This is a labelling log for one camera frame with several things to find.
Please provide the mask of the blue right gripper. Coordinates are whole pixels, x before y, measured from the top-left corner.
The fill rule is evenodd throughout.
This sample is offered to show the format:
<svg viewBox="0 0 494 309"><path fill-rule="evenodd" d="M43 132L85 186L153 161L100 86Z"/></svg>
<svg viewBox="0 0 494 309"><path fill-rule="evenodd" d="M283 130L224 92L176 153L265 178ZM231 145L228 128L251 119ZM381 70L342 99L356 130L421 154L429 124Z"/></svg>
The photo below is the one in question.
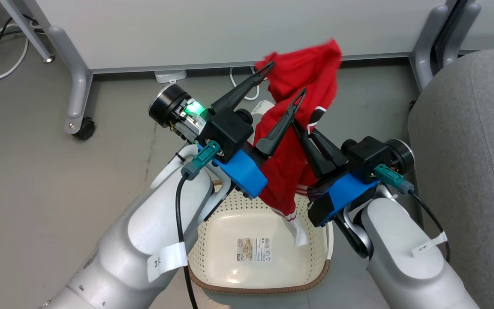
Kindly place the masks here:
<svg viewBox="0 0 494 309"><path fill-rule="evenodd" d="M307 188L308 218L315 227L323 227L353 202L370 199L378 184L391 186L402 195L414 189L403 177L414 167L412 149L403 141L347 139L338 148L318 129L309 134L297 121L292 127L317 179Z"/></svg>

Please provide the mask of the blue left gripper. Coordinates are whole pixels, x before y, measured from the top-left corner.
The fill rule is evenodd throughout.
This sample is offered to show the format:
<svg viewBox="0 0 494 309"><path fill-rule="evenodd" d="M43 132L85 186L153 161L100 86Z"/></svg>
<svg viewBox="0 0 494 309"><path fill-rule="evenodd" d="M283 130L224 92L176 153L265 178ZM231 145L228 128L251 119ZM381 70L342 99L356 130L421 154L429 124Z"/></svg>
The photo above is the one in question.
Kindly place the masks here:
<svg viewBox="0 0 494 309"><path fill-rule="evenodd" d="M266 186L267 179L259 169L262 160L248 141L254 132L251 114L236 107L253 88L259 88L274 66L274 61L268 62L208 108L179 85L169 84L159 91L148 114L186 144L194 145L194 153L209 142L216 142L220 150L211 163L220 168L245 196L255 198ZM306 88L300 90L269 133L257 141L255 149L263 157L274 155L306 94Z"/></svg>

